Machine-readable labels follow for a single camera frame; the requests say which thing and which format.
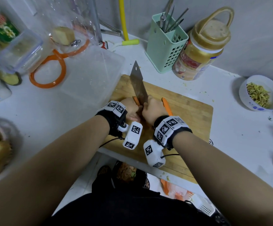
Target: floor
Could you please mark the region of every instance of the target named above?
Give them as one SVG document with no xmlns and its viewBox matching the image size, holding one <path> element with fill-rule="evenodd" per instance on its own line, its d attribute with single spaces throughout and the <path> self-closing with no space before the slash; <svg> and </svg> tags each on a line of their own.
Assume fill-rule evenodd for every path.
<svg viewBox="0 0 273 226">
<path fill-rule="evenodd" d="M 82 175 L 75 181 L 67 194 L 64 196 L 54 214 L 71 201 L 74 201 L 84 194 L 91 193 L 93 181 L 96 179 L 97 172 L 101 166 L 108 165 L 112 169 L 116 161 L 116 159 L 110 156 L 97 152 L 83 171 Z M 162 190 L 160 179 L 151 174 L 147 174 L 147 177 L 150 182 L 150 190 L 160 192 L 161 195 L 166 196 Z"/>
</svg>

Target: jar handle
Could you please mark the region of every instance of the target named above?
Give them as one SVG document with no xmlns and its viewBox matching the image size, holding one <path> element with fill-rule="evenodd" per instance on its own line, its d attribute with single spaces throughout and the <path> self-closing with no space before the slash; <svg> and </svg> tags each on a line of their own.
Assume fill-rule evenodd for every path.
<svg viewBox="0 0 273 226">
<path fill-rule="evenodd" d="M 229 12 L 230 16 L 229 16 L 229 21 L 227 22 L 227 27 L 229 27 L 234 19 L 234 10 L 231 7 L 221 7 L 220 9 L 217 9 L 215 12 L 213 12 L 209 17 L 207 17 L 206 19 L 204 19 L 204 23 L 201 27 L 201 29 L 199 30 L 198 34 L 202 33 L 202 30 L 204 29 L 204 27 L 207 25 L 207 23 L 213 19 L 215 16 L 217 16 L 218 14 L 222 13 L 222 12 Z"/>
</svg>

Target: white bowl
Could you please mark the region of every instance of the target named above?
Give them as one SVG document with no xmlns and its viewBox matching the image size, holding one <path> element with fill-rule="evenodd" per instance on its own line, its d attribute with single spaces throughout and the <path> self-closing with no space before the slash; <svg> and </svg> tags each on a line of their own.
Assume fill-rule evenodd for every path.
<svg viewBox="0 0 273 226">
<path fill-rule="evenodd" d="M 270 106 L 268 108 L 263 108 L 259 106 L 250 98 L 246 88 L 246 84 L 248 83 L 255 83 L 256 85 L 263 86 L 264 89 L 269 92 Z M 251 110 L 254 111 L 273 110 L 273 80 L 262 75 L 253 75 L 242 83 L 239 89 L 239 96 L 244 105 Z"/>
</svg>

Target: green label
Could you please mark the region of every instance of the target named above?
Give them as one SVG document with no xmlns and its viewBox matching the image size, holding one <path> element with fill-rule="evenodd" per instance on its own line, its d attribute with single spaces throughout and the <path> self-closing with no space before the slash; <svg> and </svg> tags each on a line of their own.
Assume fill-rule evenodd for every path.
<svg viewBox="0 0 273 226">
<path fill-rule="evenodd" d="M 9 43 L 18 35 L 19 31 L 11 21 L 6 16 L 0 14 L 0 41 L 3 43 Z"/>
</svg>

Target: hand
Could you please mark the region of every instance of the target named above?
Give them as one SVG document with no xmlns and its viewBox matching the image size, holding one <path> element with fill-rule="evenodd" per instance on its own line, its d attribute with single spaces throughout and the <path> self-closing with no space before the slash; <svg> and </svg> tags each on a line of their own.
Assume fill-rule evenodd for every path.
<svg viewBox="0 0 273 226">
<path fill-rule="evenodd" d="M 142 115 L 149 124 L 154 125 L 157 118 L 168 115 L 168 113 L 161 100 L 158 101 L 153 96 L 149 95 L 148 103 L 144 103 Z"/>
<path fill-rule="evenodd" d="M 124 106 L 126 106 L 127 115 L 126 119 L 140 122 L 141 118 L 137 112 L 141 111 L 143 106 L 137 106 L 133 98 L 125 98 L 121 101 Z"/>
</svg>

